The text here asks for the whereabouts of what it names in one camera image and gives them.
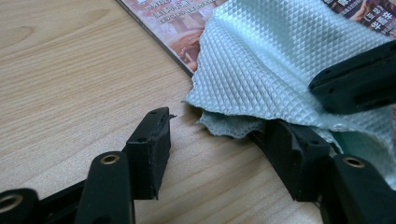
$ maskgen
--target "light blue cloth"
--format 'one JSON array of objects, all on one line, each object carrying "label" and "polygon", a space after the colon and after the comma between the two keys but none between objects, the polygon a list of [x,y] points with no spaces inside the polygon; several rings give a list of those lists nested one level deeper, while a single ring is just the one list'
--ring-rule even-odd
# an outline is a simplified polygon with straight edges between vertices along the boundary
[{"label": "light blue cloth", "polygon": [[319,0],[230,0],[206,24],[186,100],[205,111],[200,121],[217,135],[241,137],[265,119],[283,119],[311,126],[329,142],[329,131],[364,133],[390,155],[389,107],[334,115],[308,90],[321,70],[390,40]]}]

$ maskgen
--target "hole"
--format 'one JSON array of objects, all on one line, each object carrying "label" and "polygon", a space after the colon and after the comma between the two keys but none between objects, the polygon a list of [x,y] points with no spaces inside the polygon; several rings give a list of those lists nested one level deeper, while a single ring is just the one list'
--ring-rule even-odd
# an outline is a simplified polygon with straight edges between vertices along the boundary
[{"label": "hole", "polygon": [[92,224],[110,224],[110,223],[111,223],[110,216],[102,216],[102,217],[97,217]]},{"label": "hole", "polygon": [[23,201],[20,194],[10,194],[0,199],[0,214],[12,210]]},{"label": "hole", "polygon": [[108,155],[103,157],[100,162],[104,165],[109,165],[109,164],[113,164],[116,161],[118,161],[120,159],[120,157],[118,155]]},{"label": "hole", "polygon": [[356,168],[363,168],[364,166],[366,166],[366,165],[364,164],[364,162],[362,162],[362,161],[360,161],[360,160],[358,160],[358,159],[352,158],[352,157],[345,157],[345,158],[343,159],[343,161],[344,161],[346,164],[348,164],[348,165],[350,165],[350,166],[353,166],[353,167],[356,167]]},{"label": "hole", "polygon": [[147,142],[147,138],[138,138],[137,142],[141,142],[141,143]]}]

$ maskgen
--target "table surface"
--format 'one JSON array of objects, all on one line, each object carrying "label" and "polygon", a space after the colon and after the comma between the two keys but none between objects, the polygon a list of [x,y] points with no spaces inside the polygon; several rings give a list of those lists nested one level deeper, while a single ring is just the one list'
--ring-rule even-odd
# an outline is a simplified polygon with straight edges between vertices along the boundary
[{"label": "table surface", "polygon": [[0,2],[0,191],[40,198],[122,150],[150,110],[169,106],[171,154],[159,201],[137,223],[320,223],[294,202],[248,138],[211,135],[182,103],[191,79],[110,0]]}]

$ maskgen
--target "plastic piece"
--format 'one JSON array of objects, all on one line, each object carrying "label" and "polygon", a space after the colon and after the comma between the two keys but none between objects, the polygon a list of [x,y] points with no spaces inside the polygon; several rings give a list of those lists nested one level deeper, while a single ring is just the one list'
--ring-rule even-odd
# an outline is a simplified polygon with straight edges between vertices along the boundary
[{"label": "plastic piece", "polygon": [[311,128],[268,120],[265,133],[250,137],[274,166],[293,200],[316,202],[319,167],[330,159],[331,145]]},{"label": "plastic piece", "polygon": [[336,155],[323,171],[324,223],[396,223],[396,191],[370,162]]},{"label": "plastic piece", "polygon": [[128,155],[136,200],[158,199],[171,147],[172,117],[168,107],[148,112],[122,150]]},{"label": "plastic piece", "polygon": [[12,189],[0,194],[0,223],[36,223],[37,193],[32,189]]},{"label": "plastic piece", "polygon": [[129,165],[122,152],[96,157],[78,204],[76,224],[134,223]]},{"label": "plastic piece", "polygon": [[327,111],[337,114],[396,103],[396,41],[321,71],[309,90]]},{"label": "plastic piece", "polygon": [[73,223],[85,180],[50,195],[40,201],[40,211],[45,223]]}]

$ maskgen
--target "black plastic part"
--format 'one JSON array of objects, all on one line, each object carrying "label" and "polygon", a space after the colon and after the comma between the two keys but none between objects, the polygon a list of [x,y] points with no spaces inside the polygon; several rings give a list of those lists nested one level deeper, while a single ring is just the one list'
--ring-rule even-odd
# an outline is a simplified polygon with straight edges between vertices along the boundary
[{"label": "black plastic part", "polygon": [[312,129],[280,119],[268,120],[265,133],[251,133],[250,137],[271,162],[293,200],[317,201],[319,167],[330,159],[330,144]]},{"label": "black plastic part", "polygon": [[396,223],[396,192],[370,162],[336,155],[323,171],[324,223]]},{"label": "black plastic part", "polygon": [[327,111],[337,114],[396,103],[396,41],[321,71],[309,90]]},{"label": "black plastic part", "polygon": [[32,189],[12,189],[0,194],[0,223],[36,223],[37,193]]},{"label": "black plastic part", "polygon": [[134,223],[127,156],[107,152],[96,157],[88,173],[75,223]]},{"label": "black plastic part", "polygon": [[171,147],[172,117],[168,107],[148,112],[122,150],[128,155],[136,200],[158,199]]},{"label": "black plastic part", "polygon": [[84,185],[85,180],[41,200],[41,213],[45,223],[73,223]]}]

